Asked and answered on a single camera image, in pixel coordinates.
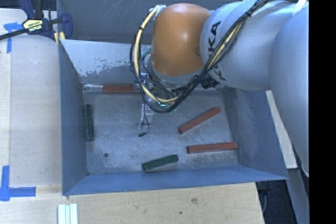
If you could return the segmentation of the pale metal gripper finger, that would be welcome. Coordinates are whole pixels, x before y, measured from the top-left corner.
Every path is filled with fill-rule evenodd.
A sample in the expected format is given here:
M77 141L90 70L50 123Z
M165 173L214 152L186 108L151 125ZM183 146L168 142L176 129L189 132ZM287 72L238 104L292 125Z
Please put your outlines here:
M146 127L146 119L145 119L145 104L142 103L140 106L140 118L138 122L138 130L139 132L143 132Z
M154 116L154 111L148 105L146 105L145 106L145 122L146 122L146 124L148 124L148 125L152 124L153 116Z

